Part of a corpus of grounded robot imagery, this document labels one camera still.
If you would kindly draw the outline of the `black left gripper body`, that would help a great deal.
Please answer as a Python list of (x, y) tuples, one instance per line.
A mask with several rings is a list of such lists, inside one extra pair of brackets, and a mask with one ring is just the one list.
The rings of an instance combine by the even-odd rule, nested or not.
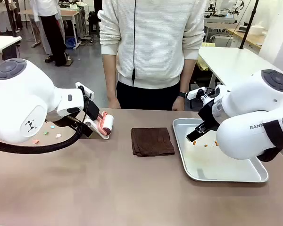
[(90, 119), (94, 119), (94, 111), (100, 111), (96, 104), (87, 97), (84, 97), (84, 108), (83, 111), (87, 114)]

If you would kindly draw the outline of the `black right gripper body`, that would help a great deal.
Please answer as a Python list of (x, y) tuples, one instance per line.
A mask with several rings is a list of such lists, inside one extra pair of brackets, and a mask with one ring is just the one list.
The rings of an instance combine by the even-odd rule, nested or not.
[(210, 130), (217, 131), (219, 128), (220, 124), (215, 120), (212, 113), (213, 104), (214, 100), (212, 99), (198, 112), (198, 115), (203, 120), (203, 123), (197, 127), (198, 132), (209, 132)]

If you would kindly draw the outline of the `person's right hand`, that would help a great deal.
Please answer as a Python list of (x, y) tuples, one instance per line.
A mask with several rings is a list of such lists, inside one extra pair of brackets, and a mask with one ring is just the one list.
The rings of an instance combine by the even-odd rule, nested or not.
[(108, 97), (108, 107), (111, 109), (121, 109), (117, 97)]

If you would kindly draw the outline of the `person's left hand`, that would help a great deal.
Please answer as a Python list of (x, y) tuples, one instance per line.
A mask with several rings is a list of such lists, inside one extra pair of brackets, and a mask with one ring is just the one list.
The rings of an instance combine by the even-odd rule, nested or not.
[(173, 103), (172, 110), (173, 111), (183, 111), (184, 110), (184, 98), (178, 96)]

